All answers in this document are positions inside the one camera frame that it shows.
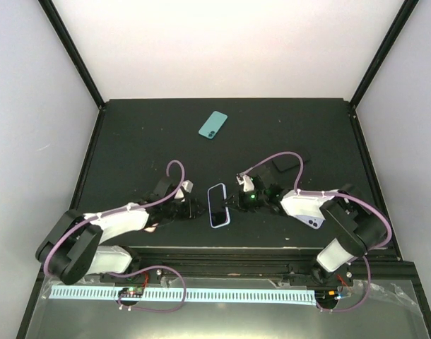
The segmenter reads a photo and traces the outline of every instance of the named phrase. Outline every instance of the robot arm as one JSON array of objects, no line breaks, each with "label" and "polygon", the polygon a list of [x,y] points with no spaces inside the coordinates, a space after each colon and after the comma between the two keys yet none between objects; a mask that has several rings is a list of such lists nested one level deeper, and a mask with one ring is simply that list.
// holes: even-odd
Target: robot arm
[{"label": "robot arm", "polygon": [[335,238],[310,264],[310,274],[318,285],[324,285],[343,264],[364,256],[385,238],[386,228],[375,214],[337,196],[361,197],[352,185],[320,195],[304,194],[280,187],[265,165],[249,175],[238,175],[237,182],[238,192],[225,200],[228,207],[243,212],[265,208],[276,215],[296,218],[315,230],[323,224],[334,230]]},{"label": "robot arm", "polygon": [[[191,196],[193,184],[184,181],[174,197],[149,208],[145,203],[163,199],[177,188],[169,177],[163,177],[153,193],[106,213],[79,213],[66,211],[43,243],[35,257],[45,264],[51,250],[62,242],[49,260],[48,271],[66,285],[77,283],[84,275],[92,273],[122,273],[132,261],[128,251],[119,246],[100,246],[101,243],[126,232],[154,230],[166,220],[187,220],[202,215],[205,208]],[[88,220],[69,237],[64,239],[72,227]]]}]

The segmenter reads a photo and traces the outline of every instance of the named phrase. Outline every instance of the teal phone case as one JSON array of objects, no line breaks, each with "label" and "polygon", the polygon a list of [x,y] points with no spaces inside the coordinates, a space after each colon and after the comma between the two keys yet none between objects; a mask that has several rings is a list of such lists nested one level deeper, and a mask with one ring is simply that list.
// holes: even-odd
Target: teal phone case
[{"label": "teal phone case", "polygon": [[204,125],[200,128],[199,134],[205,138],[212,139],[228,118],[226,114],[214,111]]}]

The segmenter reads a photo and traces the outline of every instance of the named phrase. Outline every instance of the black metal frame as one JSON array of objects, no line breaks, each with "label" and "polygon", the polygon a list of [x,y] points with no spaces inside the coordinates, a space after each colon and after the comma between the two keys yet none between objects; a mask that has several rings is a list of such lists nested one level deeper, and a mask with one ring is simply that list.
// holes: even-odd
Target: black metal frame
[{"label": "black metal frame", "polygon": [[[212,277],[224,277],[227,273],[241,272],[245,278],[261,276],[261,278],[276,278],[283,275],[283,270],[292,261],[309,261],[317,254],[315,250],[308,250],[303,254],[295,256],[261,256],[252,258],[251,256],[234,257],[219,255],[195,255],[192,258],[180,254],[149,254],[142,256],[142,261],[146,265],[167,265],[181,271],[185,277],[207,276],[207,270]],[[375,280],[409,280],[420,305],[426,329],[431,338],[431,312],[421,285],[415,264],[407,261],[370,261],[371,277]],[[366,268],[362,261],[355,261],[350,267],[350,271],[357,279],[366,280]],[[25,338],[28,332],[30,321],[33,317],[35,305],[40,296],[44,275],[40,272],[35,281],[35,285],[26,307],[23,320],[21,321],[18,339]]]},{"label": "black metal frame", "polygon": [[[63,21],[61,20],[57,12],[57,9],[52,3],[52,0],[38,0],[38,1],[43,7],[43,10],[45,11],[45,13],[47,14],[47,17],[49,18],[52,26],[57,32],[57,35],[59,36],[63,46],[68,52],[72,62],[76,66],[83,82],[87,86],[87,89],[92,95],[96,105],[100,109],[98,119],[97,119],[95,128],[93,130],[93,134],[91,136],[90,144],[88,146],[88,150],[85,155],[83,167],[78,178],[76,190],[74,191],[74,195],[71,202],[71,208],[76,208],[78,207],[79,201],[81,199],[81,194],[88,174],[88,169],[90,167],[91,159],[95,151],[96,143],[98,141],[98,136],[100,134],[100,129],[104,121],[106,103],[104,102],[101,94],[99,93],[96,87],[96,84],[94,83],[88,69],[86,68],[80,54],[78,53],[78,50],[75,44],[73,43],[73,40],[71,39],[71,36],[68,33]],[[417,3],[418,3],[418,0],[405,0],[403,2],[401,9],[396,15],[387,34],[385,35],[385,38],[383,39],[379,49],[377,50],[377,53],[375,54],[370,66],[368,67],[357,90],[355,91],[354,96],[349,102],[349,105],[347,105],[347,114],[350,117],[353,132],[357,140],[358,149],[364,164],[368,181],[370,183],[374,202],[376,203],[377,207],[387,216],[388,216],[388,212],[384,202],[384,197],[382,195],[379,182],[377,181],[377,176],[375,174],[374,167],[372,165],[371,157],[368,152],[365,138],[363,136],[360,123],[357,119],[357,113],[355,109],[360,103],[367,89],[369,88],[380,66],[384,62],[385,57],[387,56],[388,52],[390,51],[391,47],[396,41],[396,38],[398,37],[404,25],[406,24],[406,21],[410,17]],[[429,305],[427,303],[423,286],[421,285],[420,279],[418,277],[418,273],[416,271],[415,265],[413,263],[401,261],[401,251],[398,247],[398,242],[395,236],[393,237],[392,242],[394,247],[394,254],[396,254],[395,256],[391,255],[392,253],[391,250],[387,251],[386,255],[383,255],[384,253],[381,255],[379,253],[376,253],[376,251],[373,251],[369,255],[369,257],[372,259],[370,260],[372,278],[411,280],[415,293],[418,298],[418,302],[420,304],[420,308],[423,312],[425,324],[427,326],[427,329],[431,337],[431,312],[430,312]],[[260,259],[255,257],[255,255],[252,255],[249,253],[246,253],[245,256],[242,256],[239,254],[237,254],[236,256],[233,256],[232,254],[226,254],[224,256],[223,254],[217,254],[217,253],[197,254],[197,253],[187,253],[186,251],[184,251],[182,254],[174,254],[173,256],[170,256],[169,254],[165,256],[161,253],[146,254],[146,259],[149,258],[149,260],[160,261],[162,263],[165,263],[165,262],[168,263],[170,261],[175,260],[175,262],[180,262],[187,265],[188,269],[191,269],[191,267],[195,265],[195,263],[201,264],[201,263],[207,262],[207,264],[209,264],[209,263],[215,263],[217,261],[219,262],[223,261],[224,263],[223,270],[227,270],[229,269],[229,266],[231,264],[234,264],[235,267],[239,268],[240,265],[242,265],[242,263],[245,263],[245,261],[248,261],[249,263],[253,263],[253,264],[258,263],[259,261],[263,261],[263,262],[268,261],[269,263],[273,264],[273,263],[276,263],[277,261],[283,261],[283,260],[292,260],[292,259],[302,260],[307,256],[311,256],[312,258],[314,258],[315,254],[316,253],[312,253],[312,251],[308,251],[308,253],[307,251],[297,251],[295,255],[281,254],[281,255],[267,256],[267,254],[261,254],[261,259]],[[366,270],[365,270],[364,263],[356,261],[352,265],[351,270],[355,275],[355,277],[361,278],[361,279],[366,278]],[[28,326],[35,309],[36,301],[39,296],[43,280],[44,280],[44,275],[42,274],[42,272],[40,272],[37,277],[37,280],[35,281],[35,286],[30,296],[23,320],[20,325],[17,338],[25,338],[27,334]]]},{"label": "black metal frame", "polygon": [[358,104],[360,104],[363,95],[365,95],[367,89],[371,85],[371,82],[376,76],[377,71],[384,62],[388,52],[390,52],[391,47],[399,36],[399,33],[402,31],[404,25],[407,22],[407,19],[411,16],[413,9],[415,8],[417,3],[418,0],[405,0],[403,2],[398,14],[396,15],[395,19],[393,20],[393,23],[388,29],[385,38],[382,40],[379,49],[374,55],[374,58],[372,58],[371,64],[366,70],[363,79],[360,81],[360,84],[357,87],[354,96],[350,100],[350,105],[354,109],[358,106]]},{"label": "black metal frame", "polygon": [[52,3],[52,0],[38,0],[38,2],[40,3],[41,7],[43,7],[43,11],[46,13],[61,43],[68,52],[68,55],[76,67],[77,72],[79,72],[79,75],[85,83],[85,86],[87,86],[88,92],[90,92],[91,96],[93,97],[96,106],[98,106],[99,109],[102,109],[105,106],[105,101],[102,98],[99,90],[96,88],[96,84],[93,81],[87,66],[83,62],[77,47],[71,39],[65,24],[61,20],[59,12]]}]

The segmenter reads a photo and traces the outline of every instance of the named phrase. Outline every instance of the phone screen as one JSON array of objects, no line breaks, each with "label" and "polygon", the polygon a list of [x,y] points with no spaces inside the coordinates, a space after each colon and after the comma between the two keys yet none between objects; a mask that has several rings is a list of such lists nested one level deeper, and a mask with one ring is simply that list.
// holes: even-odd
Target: phone screen
[{"label": "phone screen", "polygon": [[227,191],[224,184],[218,184],[208,190],[209,218],[211,227],[217,228],[230,223],[228,208],[223,205],[227,198]]}]

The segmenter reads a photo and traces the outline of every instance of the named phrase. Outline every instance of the black enclosure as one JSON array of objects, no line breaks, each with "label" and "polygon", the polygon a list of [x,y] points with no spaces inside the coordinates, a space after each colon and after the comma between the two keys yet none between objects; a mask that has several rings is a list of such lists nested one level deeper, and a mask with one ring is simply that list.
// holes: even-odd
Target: black enclosure
[{"label": "black enclosure", "polygon": [[[351,183],[388,215],[355,109],[418,0],[403,2],[350,102],[336,98],[104,102],[54,4],[39,2],[100,110],[72,208],[95,212],[132,201],[154,188],[173,159],[183,162],[194,193],[205,201],[208,187],[224,182],[232,191],[238,172],[274,153],[303,147],[312,159],[305,166],[302,188],[329,190]],[[198,130],[213,111],[229,118],[208,140]],[[286,184],[296,174],[295,169],[276,172]],[[179,175],[179,170],[173,169],[172,175]],[[310,260],[333,239],[328,227],[315,231],[292,218],[231,213],[232,223],[218,230],[210,228],[205,215],[173,222],[152,234],[123,234],[109,244],[130,246],[148,262],[175,267],[185,276],[226,275],[236,267],[255,277],[280,275],[290,260]],[[413,263],[401,260],[396,238],[368,258],[374,279],[412,281],[431,336],[423,288]],[[363,263],[355,262],[352,269],[356,277],[366,278]],[[40,272],[18,338],[25,337],[43,278]]]}]

